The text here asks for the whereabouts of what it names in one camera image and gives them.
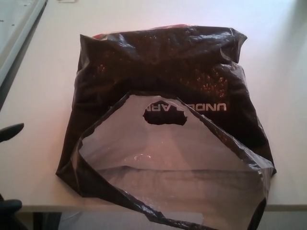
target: black plastic bag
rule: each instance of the black plastic bag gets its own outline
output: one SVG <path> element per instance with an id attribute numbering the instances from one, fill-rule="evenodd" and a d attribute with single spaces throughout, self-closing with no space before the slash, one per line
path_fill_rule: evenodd
<path id="1" fill-rule="evenodd" d="M 244 72 L 237 64 L 245 39 L 234 29 L 200 26 L 102 34 L 95 38 L 82 35 L 72 113 L 57 175 L 84 197 L 98 197 L 136 210 L 157 223 L 182 229 L 256 229 L 275 169 L 268 140 L 248 95 Z M 129 108 L 126 102 L 130 102 L 131 97 L 133 103 L 130 106 L 136 106 Z M 150 102 L 145 108 L 144 100 Z M 117 117 L 117 120 L 107 126 L 113 117 Z M 171 129 L 169 132 L 172 137 L 177 137 L 174 135 L 177 131 L 172 130 L 172 127 L 180 128 L 178 130 L 185 134 L 181 140 L 187 139 L 187 142 L 195 142 L 195 145 L 189 149 L 184 141 L 177 141 L 176 146 L 180 151 L 161 149 L 165 153 L 160 156 L 161 162 L 168 162 L 173 168 L 140 159 L 140 152 L 134 151 L 134 148 L 144 148 L 144 136 L 140 136 L 139 142 L 125 141 L 142 133 L 136 128 L 138 122 L 132 122 L 129 117 L 138 117 L 140 124 L 146 124 L 146 127 L 167 126 L 166 129 Z M 186 124 L 190 124 L 189 119 L 195 123 L 186 128 Z M 129 128 L 124 129 L 125 124 L 129 124 Z M 201 141 L 200 127 L 207 130 L 203 132 L 204 136 L 215 138 L 216 145 L 212 145 L 214 142 L 211 138 Z M 186 133 L 186 130 L 194 129 L 195 135 Z M 100 133 L 98 130 L 102 130 L 102 133 L 97 136 L 95 133 Z M 154 132 L 146 129 L 144 133 L 152 139 Z M 211 150 L 204 153 L 196 150 L 202 144 L 210 146 Z M 228 149 L 229 154 L 213 158 L 212 164 L 205 163 L 212 152 L 219 152 L 221 148 L 224 153 Z M 129 159 L 136 157 L 136 164 L 132 163 L 133 160 L 113 159 L 124 152 L 129 153 Z M 159 153 L 157 148 L 151 152 Z M 179 155 L 168 159 L 171 153 Z M 236 159 L 235 162 L 228 164 L 232 161 L 224 157 L 229 155 Z M 179 156 L 183 159 L 176 162 Z M 196 156 L 203 156 L 204 159 L 197 160 Z M 201 190 L 194 187 L 196 184 L 189 187 L 189 192 L 178 196 L 172 195 L 174 191 L 169 194 L 165 192 L 161 184 L 154 187 L 161 192 L 161 196 L 166 197 L 156 197 L 157 193 L 153 195 L 149 189 L 145 189 L 144 193 L 135 189 L 138 186 L 148 188 L 148 184 L 145 186 L 144 183 L 150 182 L 139 180 L 138 177 L 158 176 L 158 182 L 163 181 L 161 178 L 168 178 L 161 171 L 172 173 L 172 180 L 180 178 L 182 182 L 186 178 L 189 183 L 207 175 L 209 177 L 206 180 L 210 178 L 216 183 L 215 186 L 207 186 L 203 180 L 196 184 L 201 184 L 202 189 L 211 188 L 210 194 L 216 194 L 219 200 L 225 201 L 219 203 L 213 199 L 212 204 L 206 201 L 202 206 L 205 197 L 201 195 Z M 135 184 L 132 188 L 129 183 L 133 181 L 141 181 L 141 185 Z M 188 186 L 171 187 L 179 192 L 185 191 Z M 245 191 L 244 195 L 234 195 L 233 198 L 229 195 L 241 190 Z M 185 203 L 183 200 L 187 194 L 189 199 Z M 198 199 L 195 206 L 191 203 L 193 197 Z M 209 212 L 209 206 L 217 208 L 215 214 Z M 168 208 L 202 212 L 204 225 L 168 219 L 159 212 Z"/>

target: shopping bag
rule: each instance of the shopping bag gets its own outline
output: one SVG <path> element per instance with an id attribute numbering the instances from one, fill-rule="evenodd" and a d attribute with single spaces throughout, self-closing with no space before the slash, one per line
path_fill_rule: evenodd
<path id="1" fill-rule="evenodd" d="M 256 229 L 275 173 L 237 64 L 246 37 L 180 26 L 81 35 L 57 175 L 182 229 Z M 198 225 L 164 216 L 199 212 Z"/>

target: floor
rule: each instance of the floor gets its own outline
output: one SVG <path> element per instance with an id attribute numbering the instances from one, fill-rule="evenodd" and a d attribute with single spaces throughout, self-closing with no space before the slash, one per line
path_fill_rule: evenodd
<path id="1" fill-rule="evenodd" d="M 18 217 L 32 230 L 32 215 L 19 213 Z M 196 221 L 198 216 L 190 218 Z M 63 213 L 59 230 L 175 230 L 169 226 L 151 223 L 147 218 L 135 212 L 86 212 Z M 265 212 L 258 230 L 306 230 L 307 212 Z"/>

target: plastic bag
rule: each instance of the plastic bag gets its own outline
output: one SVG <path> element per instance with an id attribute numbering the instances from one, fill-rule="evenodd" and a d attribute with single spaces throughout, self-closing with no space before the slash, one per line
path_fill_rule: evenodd
<path id="1" fill-rule="evenodd" d="M 57 175 L 157 223 L 256 229 L 275 169 L 237 64 L 245 39 L 200 26 L 81 36 Z"/>

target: table surface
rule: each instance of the table surface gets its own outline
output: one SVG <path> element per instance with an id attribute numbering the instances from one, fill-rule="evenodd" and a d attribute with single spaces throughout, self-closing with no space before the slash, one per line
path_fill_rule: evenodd
<path id="1" fill-rule="evenodd" d="M 0 112 L 24 122 L 0 144 L 0 192 L 24 211 L 124 210 L 81 198 L 56 175 L 71 112 L 79 34 L 172 24 L 233 27 L 246 34 L 240 65 L 269 139 L 277 174 L 268 210 L 307 210 L 307 1 L 48 1 Z"/>

